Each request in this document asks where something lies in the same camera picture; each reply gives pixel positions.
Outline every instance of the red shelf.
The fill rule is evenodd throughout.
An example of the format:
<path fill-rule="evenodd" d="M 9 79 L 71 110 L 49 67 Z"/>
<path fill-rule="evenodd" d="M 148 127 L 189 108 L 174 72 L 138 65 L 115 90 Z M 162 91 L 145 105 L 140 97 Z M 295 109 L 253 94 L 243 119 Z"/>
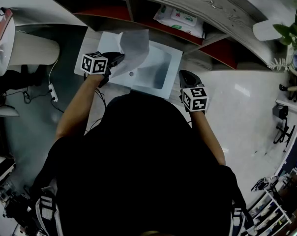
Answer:
<path fill-rule="evenodd" d="M 227 39 L 222 39 L 199 50 L 232 69 L 237 68 L 236 47 Z"/>
<path fill-rule="evenodd" d="M 123 5 L 102 5 L 91 9 L 81 10 L 75 12 L 74 14 L 92 15 L 131 21 L 128 8 Z"/>
<path fill-rule="evenodd" d="M 161 30 L 163 32 L 166 32 L 166 33 L 169 33 L 169 34 L 172 34 L 174 36 L 177 36 L 177 37 L 181 37 L 183 39 L 186 39 L 194 44 L 197 44 L 197 45 L 202 45 L 202 42 L 203 42 L 203 39 L 201 38 L 198 38 L 198 37 L 195 37 L 195 36 L 192 36 L 188 33 L 185 33 L 181 30 L 178 30 L 178 29 L 175 29 L 175 28 L 172 28 L 170 26 L 166 26 L 166 25 L 162 25 L 161 23 L 157 22 L 156 20 L 154 19 L 139 19 L 137 21 L 137 23 L 143 25 L 143 26 L 148 26 L 148 27 L 151 27 L 151 28 L 154 28 L 154 29 L 157 29 L 157 30 Z"/>

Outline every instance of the white tile floor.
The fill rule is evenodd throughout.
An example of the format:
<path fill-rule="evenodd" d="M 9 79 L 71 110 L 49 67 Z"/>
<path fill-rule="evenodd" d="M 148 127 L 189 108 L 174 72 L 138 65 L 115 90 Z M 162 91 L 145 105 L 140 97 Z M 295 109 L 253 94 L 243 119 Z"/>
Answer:
<path fill-rule="evenodd" d="M 272 176 L 284 156 L 284 143 L 273 144 L 275 127 L 280 120 L 272 115 L 272 108 L 280 92 L 278 85 L 285 83 L 286 74 L 208 71 L 184 60 L 180 67 L 196 73 L 205 84 L 210 96 L 207 119 L 250 206 L 260 196 L 259 192 L 250 191 L 253 185 L 262 177 Z M 107 103 L 129 93 L 128 89 L 113 84 L 105 85 L 101 91 L 105 93 Z M 95 95 L 88 130 L 103 113 L 103 103 Z M 291 128 L 297 123 L 297 114 L 290 112 L 288 120 Z"/>

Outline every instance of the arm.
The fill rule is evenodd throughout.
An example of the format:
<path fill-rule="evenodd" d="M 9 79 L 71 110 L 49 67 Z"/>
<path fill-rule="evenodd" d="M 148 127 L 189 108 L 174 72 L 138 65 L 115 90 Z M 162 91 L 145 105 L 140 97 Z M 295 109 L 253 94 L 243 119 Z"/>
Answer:
<path fill-rule="evenodd" d="M 215 137 L 206 116 L 201 112 L 190 112 L 192 128 L 196 130 L 206 143 L 208 148 L 212 151 L 216 160 L 220 165 L 226 165 L 224 152 L 217 138 Z"/>
<path fill-rule="evenodd" d="M 56 140 L 63 136 L 84 135 L 94 92 L 103 78 L 102 75 L 88 75 L 58 123 Z"/>

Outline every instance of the gray floor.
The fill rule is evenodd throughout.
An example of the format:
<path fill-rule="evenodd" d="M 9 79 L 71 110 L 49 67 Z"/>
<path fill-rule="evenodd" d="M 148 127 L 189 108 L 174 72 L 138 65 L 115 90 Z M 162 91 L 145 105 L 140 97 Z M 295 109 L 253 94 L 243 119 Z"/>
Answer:
<path fill-rule="evenodd" d="M 86 27 L 69 25 L 44 25 L 19 30 L 55 40 L 60 45 L 60 57 L 50 76 L 59 101 L 55 105 L 65 110 L 77 89 L 83 82 L 81 76 L 73 73 L 75 62 L 86 32 Z M 48 92 L 47 67 L 43 83 L 39 87 L 29 87 L 31 97 Z M 25 104 L 22 93 L 7 97 L 7 104 L 16 108 L 18 118 L 5 118 L 5 129 L 10 152 L 16 161 L 16 170 L 11 181 L 18 191 L 23 185 L 30 186 L 41 170 L 48 152 L 54 142 L 54 135 L 61 112 L 54 109 L 50 103 L 51 96 L 34 99 Z"/>

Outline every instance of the white stripe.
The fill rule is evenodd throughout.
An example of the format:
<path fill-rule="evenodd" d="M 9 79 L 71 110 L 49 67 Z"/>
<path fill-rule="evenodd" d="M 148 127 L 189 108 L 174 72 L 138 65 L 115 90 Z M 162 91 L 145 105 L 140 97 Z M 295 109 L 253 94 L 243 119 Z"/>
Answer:
<path fill-rule="evenodd" d="M 41 196 L 42 199 L 52 202 L 52 198 Z"/>
<path fill-rule="evenodd" d="M 49 220 L 52 219 L 52 210 L 50 210 L 50 209 L 43 207 L 41 209 L 41 214 L 42 214 L 42 217 L 45 219 L 49 219 Z"/>
<path fill-rule="evenodd" d="M 46 230 L 46 227 L 45 227 L 44 222 L 42 221 L 41 214 L 40 214 L 40 207 L 39 207 L 39 204 L 40 204 L 40 199 L 38 199 L 38 201 L 36 202 L 36 205 L 35 205 L 35 208 L 36 208 L 36 215 L 37 215 L 38 221 L 39 221 L 41 227 L 42 227 L 42 228 L 45 230 L 45 232 L 47 233 L 47 235 L 50 236 L 49 233 L 48 233 L 47 230 Z"/>
<path fill-rule="evenodd" d="M 52 203 L 50 203 L 50 202 L 41 201 L 41 203 L 42 203 L 44 206 L 52 207 Z"/>
<path fill-rule="evenodd" d="M 60 221 L 60 215 L 59 214 L 60 214 L 59 208 L 56 205 L 55 220 L 56 220 L 57 233 L 58 233 L 58 236 L 63 236 L 63 231 L 62 231 L 62 227 L 61 227 L 61 221 Z"/>

